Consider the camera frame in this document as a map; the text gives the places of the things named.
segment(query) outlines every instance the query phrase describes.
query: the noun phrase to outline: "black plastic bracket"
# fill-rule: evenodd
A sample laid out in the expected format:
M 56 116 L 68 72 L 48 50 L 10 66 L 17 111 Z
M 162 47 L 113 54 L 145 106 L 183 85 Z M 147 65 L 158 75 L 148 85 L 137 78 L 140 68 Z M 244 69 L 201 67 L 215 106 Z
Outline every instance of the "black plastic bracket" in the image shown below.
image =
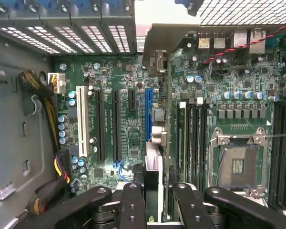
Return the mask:
M 204 192 L 204 198 L 220 209 L 232 212 L 242 219 L 246 216 L 247 221 L 254 222 L 254 228 L 286 229 L 286 216 L 225 188 L 209 187 Z
M 109 188 L 98 186 L 57 205 L 42 215 L 24 219 L 18 224 L 20 229 L 55 229 L 55 226 L 72 214 L 88 208 L 95 208 L 111 200 Z
M 138 183 L 124 186 L 118 229 L 147 229 L 143 188 Z
M 186 229 L 215 229 L 203 202 L 196 198 L 193 190 L 188 184 L 174 184 L 173 194 L 174 221 L 178 221 L 180 218 L 180 221 L 184 224 Z

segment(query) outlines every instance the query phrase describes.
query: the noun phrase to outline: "green circuit board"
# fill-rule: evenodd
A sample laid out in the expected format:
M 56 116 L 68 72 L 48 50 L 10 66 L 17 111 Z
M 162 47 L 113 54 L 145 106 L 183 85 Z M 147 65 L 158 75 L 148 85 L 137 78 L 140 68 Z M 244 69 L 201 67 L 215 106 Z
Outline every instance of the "green circuit board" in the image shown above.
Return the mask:
M 192 62 L 193 55 L 198 56 L 196 62 Z M 226 148 L 217 146 L 212 148 L 210 141 L 220 128 L 224 135 L 254 135 L 261 128 L 265 135 L 272 134 L 274 103 L 269 100 L 270 95 L 280 96 L 286 99 L 286 80 L 282 77 L 286 67 L 281 69 L 278 63 L 286 63 L 286 52 L 278 53 L 273 47 L 266 49 L 264 61 L 252 64 L 254 56 L 239 57 L 235 53 L 226 55 L 228 62 L 223 66 L 209 64 L 200 66 L 199 63 L 208 59 L 209 51 L 196 50 L 195 48 L 183 49 L 179 55 L 170 58 L 172 71 L 168 74 L 172 79 L 171 93 L 171 137 L 170 158 L 166 163 L 176 168 L 179 181 L 195 183 L 199 189 L 206 188 L 209 174 L 212 174 L 212 185 L 222 184 L 225 187 L 245 187 L 243 184 L 227 182 L 219 175 L 219 167 L 223 150 L 230 155 L 235 150 L 241 149 L 252 153 L 255 160 L 248 158 L 237 160 L 233 163 L 254 164 L 254 173 L 250 174 L 250 184 L 268 186 L 270 169 L 271 138 L 267 138 L 261 146 L 253 146 L 247 142 L 230 144 Z M 65 71 L 61 71 L 61 63 L 67 65 Z M 71 148 L 78 141 L 77 116 L 73 112 L 70 117 L 68 105 L 68 92 L 76 91 L 76 86 L 92 85 L 93 90 L 103 91 L 104 112 L 104 138 L 105 158 L 98 158 L 97 144 L 91 144 L 89 156 L 85 159 L 86 171 L 79 172 L 79 168 L 71 170 L 72 179 L 79 179 L 80 186 L 76 193 L 81 193 L 96 185 L 105 185 L 115 189 L 121 178 L 118 175 L 114 163 L 114 141 L 112 126 L 112 101 L 113 91 L 118 91 L 120 101 L 120 125 L 119 141 L 121 142 L 121 159 L 126 177 L 132 178 L 132 166 L 144 164 L 145 149 L 145 89 L 152 88 L 153 103 L 161 99 L 158 77 L 150 77 L 147 70 L 141 67 L 141 56 L 69 56 L 56 57 L 55 70 L 57 73 L 65 73 L 65 95 L 58 95 L 59 115 L 68 116 L 68 142 L 62 147 Z M 244 66 L 249 73 L 240 74 L 236 66 Z M 84 72 L 89 72 L 87 79 Z M 187 76 L 201 76 L 201 83 L 189 83 Z M 134 92 L 135 104 L 130 109 L 129 92 Z M 224 99 L 225 92 L 240 92 L 239 99 Z M 252 92 L 252 98 L 244 99 L 245 92 Z M 254 93 L 261 92 L 262 99 L 255 99 Z M 203 104 L 197 105 L 197 98 L 203 98 Z M 89 134 L 90 138 L 98 134 L 97 96 L 93 94 L 88 98 Z M 186 107 L 180 108 L 180 103 L 185 102 Z M 208 167 L 212 154 L 212 168 Z

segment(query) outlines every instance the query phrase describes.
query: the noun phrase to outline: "chip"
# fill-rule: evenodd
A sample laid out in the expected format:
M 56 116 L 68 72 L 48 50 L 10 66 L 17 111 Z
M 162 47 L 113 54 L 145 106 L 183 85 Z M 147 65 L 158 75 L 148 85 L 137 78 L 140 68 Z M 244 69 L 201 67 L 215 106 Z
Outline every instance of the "chip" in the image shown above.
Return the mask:
M 104 171 L 102 168 L 95 168 L 94 169 L 94 178 L 102 178 L 103 173 L 104 173 Z

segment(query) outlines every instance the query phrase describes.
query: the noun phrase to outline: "motherboard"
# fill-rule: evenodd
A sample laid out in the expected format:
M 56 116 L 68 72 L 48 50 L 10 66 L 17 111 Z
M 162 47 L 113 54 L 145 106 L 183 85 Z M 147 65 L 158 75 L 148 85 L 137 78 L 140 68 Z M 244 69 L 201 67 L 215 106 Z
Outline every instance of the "motherboard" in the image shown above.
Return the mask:
M 286 103 L 286 51 L 266 44 L 262 55 L 240 51 L 206 62 L 212 53 L 196 43 L 187 39 L 169 57 L 170 88 L 139 55 L 55 57 L 66 81 L 57 106 L 72 192 L 131 181 L 146 142 L 157 144 L 155 123 L 170 113 L 165 164 L 178 181 L 200 191 L 219 185 L 267 194 L 275 103 Z M 158 106 L 167 90 L 169 113 Z

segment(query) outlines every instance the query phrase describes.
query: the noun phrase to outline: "mounting screw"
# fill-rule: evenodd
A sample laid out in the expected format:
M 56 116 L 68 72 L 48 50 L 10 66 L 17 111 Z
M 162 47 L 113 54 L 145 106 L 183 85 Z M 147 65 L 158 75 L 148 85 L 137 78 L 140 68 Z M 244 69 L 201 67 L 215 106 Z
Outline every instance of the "mounting screw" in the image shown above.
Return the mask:
M 106 192 L 106 189 L 104 189 L 103 187 L 99 188 L 99 190 L 97 190 L 97 193 L 104 193 L 104 192 Z
M 179 188 L 185 188 L 185 184 L 182 184 L 182 183 L 181 183 L 181 184 L 178 185 L 178 187 L 179 187 Z

